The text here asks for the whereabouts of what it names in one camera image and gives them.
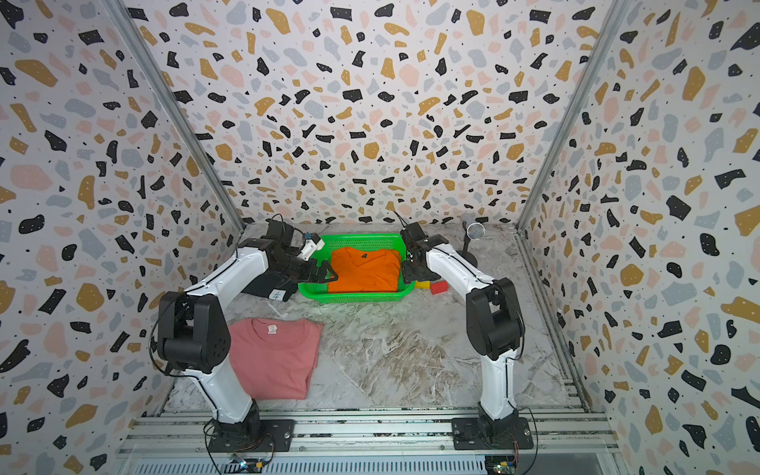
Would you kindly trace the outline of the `orange t-shirt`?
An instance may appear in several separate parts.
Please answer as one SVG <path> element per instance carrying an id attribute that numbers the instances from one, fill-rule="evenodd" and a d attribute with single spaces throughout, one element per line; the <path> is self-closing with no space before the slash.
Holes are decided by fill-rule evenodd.
<path id="1" fill-rule="evenodd" d="M 395 249 L 337 249 L 332 253 L 331 265 L 338 273 L 338 280 L 328 284 L 328 292 L 395 293 L 399 289 L 401 264 L 401 255 Z"/>

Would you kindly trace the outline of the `green plastic basket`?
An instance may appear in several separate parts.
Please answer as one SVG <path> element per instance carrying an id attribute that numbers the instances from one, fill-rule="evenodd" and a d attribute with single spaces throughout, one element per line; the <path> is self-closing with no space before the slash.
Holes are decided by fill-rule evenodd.
<path id="1" fill-rule="evenodd" d="M 407 247 L 398 234 L 354 234 L 322 237 L 313 254 L 338 273 L 334 282 L 301 283 L 300 293 L 323 304 L 399 301 L 415 288 L 402 275 Z"/>

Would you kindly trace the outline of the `pink t-shirt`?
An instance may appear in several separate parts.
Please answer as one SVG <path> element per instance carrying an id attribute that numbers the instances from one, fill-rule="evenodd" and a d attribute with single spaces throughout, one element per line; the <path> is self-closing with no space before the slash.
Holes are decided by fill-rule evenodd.
<path id="1" fill-rule="evenodd" d="M 318 366 L 323 326 L 305 319 L 245 319 L 229 326 L 230 362 L 255 400 L 304 400 Z"/>

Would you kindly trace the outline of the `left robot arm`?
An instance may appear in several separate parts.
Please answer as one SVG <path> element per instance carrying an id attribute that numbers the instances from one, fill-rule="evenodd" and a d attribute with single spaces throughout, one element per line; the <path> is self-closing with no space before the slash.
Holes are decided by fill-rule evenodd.
<path id="1" fill-rule="evenodd" d="M 317 234 L 302 233 L 300 247 L 292 247 L 297 232 L 273 219 L 263 237 L 238 243 L 221 268 L 188 290 L 167 292 L 160 298 L 148 354 L 152 360 L 165 362 L 161 374 L 192 380 L 211 406 L 212 422 L 223 428 L 251 425 L 257 413 L 255 400 L 243 390 L 230 362 L 227 306 L 266 273 L 296 284 L 338 280 L 338 273 L 328 263 L 320 264 L 314 258 L 324 240 Z"/>

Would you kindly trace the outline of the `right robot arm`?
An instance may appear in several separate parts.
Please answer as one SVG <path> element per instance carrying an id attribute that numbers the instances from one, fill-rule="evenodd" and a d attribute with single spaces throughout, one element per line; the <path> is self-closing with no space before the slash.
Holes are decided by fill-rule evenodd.
<path id="1" fill-rule="evenodd" d="M 518 415 L 513 385 L 515 363 L 522 358 L 526 325 L 514 283 L 481 271 L 469 251 L 485 234 L 482 224 L 464 227 L 462 249 L 440 235 L 427 234 L 419 223 L 405 225 L 402 276 L 407 283 L 443 280 L 465 302 L 467 338 L 481 356 L 481 417 L 501 423 Z"/>

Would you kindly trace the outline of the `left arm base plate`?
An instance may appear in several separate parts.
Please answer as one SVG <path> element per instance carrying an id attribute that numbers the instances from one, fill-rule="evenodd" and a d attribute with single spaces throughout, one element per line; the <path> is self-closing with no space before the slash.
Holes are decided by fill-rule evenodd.
<path id="1" fill-rule="evenodd" d="M 224 424 L 213 421 L 208 447 L 215 452 L 288 452 L 296 422 L 263 420 Z"/>

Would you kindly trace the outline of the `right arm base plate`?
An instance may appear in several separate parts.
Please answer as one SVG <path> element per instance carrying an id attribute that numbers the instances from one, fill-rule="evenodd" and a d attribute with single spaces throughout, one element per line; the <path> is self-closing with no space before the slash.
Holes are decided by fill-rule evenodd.
<path id="1" fill-rule="evenodd" d="M 455 450 L 533 449 L 534 439 L 528 420 L 508 417 L 491 421 L 488 417 L 455 418 L 451 420 Z"/>

